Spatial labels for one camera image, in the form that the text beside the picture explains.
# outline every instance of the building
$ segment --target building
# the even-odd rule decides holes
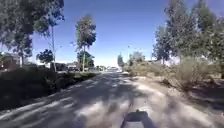
[[[1,71],[9,71],[20,67],[21,58],[19,55],[14,53],[0,53],[0,70]],[[29,62],[25,58],[24,64],[28,65]]]

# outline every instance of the sky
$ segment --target sky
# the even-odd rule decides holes
[[[197,0],[187,0],[191,7]],[[97,39],[88,52],[95,56],[95,65],[117,66],[117,56],[124,61],[133,51],[140,51],[146,59],[151,58],[155,31],[164,26],[164,8],[168,0],[65,0],[65,21],[54,28],[56,61],[76,61],[77,53],[70,42],[76,42],[75,25],[84,15],[91,14],[96,24]],[[224,12],[224,0],[207,0],[216,14]],[[49,48],[50,38],[34,35],[33,57]]]

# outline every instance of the green bush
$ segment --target green bush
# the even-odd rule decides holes
[[[197,58],[184,58],[173,70],[182,91],[188,91],[210,74],[208,62]]]

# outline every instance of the road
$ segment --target road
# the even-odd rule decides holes
[[[119,128],[127,113],[146,111],[155,128],[213,128],[212,119],[170,96],[105,73],[0,115],[1,128]]]

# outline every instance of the pole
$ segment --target pole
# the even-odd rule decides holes
[[[52,34],[53,65],[54,65],[54,71],[57,72],[57,68],[55,65],[54,26],[51,27],[51,34]]]

